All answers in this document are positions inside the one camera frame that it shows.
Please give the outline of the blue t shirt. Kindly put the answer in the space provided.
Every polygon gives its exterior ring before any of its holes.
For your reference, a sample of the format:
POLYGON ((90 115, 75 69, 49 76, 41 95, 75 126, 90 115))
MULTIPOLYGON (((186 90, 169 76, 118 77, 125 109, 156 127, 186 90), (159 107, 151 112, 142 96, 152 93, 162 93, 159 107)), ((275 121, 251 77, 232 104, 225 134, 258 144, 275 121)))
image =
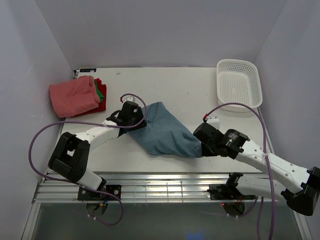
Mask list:
POLYGON ((147 112, 146 126, 128 134, 148 154, 175 155, 181 158, 201 158, 202 144, 165 107, 155 102, 143 109, 147 112))

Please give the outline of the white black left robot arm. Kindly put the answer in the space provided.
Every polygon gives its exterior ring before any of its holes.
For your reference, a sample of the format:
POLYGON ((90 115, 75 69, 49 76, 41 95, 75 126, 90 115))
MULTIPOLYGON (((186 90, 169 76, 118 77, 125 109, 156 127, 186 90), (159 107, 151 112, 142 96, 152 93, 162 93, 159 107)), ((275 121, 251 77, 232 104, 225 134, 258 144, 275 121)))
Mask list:
POLYGON ((146 126, 142 108, 126 100, 122 109, 107 117, 102 126, 76 134, 64 132, 49 159, 48 167, 69 182, 89 188, 88 193, 95 200, 100 200, 106 195, 106 181, 87 168, 90 151, 127 132, 146 126))

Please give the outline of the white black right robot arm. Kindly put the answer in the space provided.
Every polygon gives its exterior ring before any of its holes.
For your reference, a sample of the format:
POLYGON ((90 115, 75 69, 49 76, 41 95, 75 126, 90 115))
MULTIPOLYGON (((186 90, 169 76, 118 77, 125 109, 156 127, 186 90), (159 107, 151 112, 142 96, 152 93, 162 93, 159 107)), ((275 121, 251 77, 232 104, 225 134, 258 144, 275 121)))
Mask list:
POLYGON ((269 176, 256 178, 240 172, 229 174, 226 183, 210 186, 212 199, 240 200, 264 197, 284 201, 293 211, 312 216, 320 196, 320 169, 290 163, 273 153, 265 153, 247 135, 229 129, 220 132, 203 122, 193 135, 204 147, 204 156, 226 157, 254 167, 269 176))

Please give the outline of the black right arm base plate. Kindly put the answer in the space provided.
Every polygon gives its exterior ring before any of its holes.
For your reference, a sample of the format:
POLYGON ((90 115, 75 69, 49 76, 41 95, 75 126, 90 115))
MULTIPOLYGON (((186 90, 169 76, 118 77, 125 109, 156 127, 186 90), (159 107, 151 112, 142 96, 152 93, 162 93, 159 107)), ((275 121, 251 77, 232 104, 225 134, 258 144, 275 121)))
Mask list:
POLYGON ((255 195, 244 195, 231 183, 210 184, 207 189, 211 200, 254 200, 255 195))

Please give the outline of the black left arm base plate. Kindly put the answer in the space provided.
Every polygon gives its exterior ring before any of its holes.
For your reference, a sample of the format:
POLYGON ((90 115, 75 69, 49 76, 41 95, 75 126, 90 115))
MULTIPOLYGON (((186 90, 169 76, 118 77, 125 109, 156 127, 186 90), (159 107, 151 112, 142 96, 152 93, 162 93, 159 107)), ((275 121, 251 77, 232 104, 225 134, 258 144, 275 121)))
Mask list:
MULTIPOLYGON (((121 199, 122 195, 122 186, 119 184, 107 184, 100 189, 101 192, 106 192, 108 194, 114 195, 117 198, 121 199)), ((105 201, 112 200, 115 201, 114 198, 111 198, 109 195, 105 195, 102 193, 97 193, 91 190, 88 190, 84 187, 79 187, 77 198, 78 201, 105 201)))

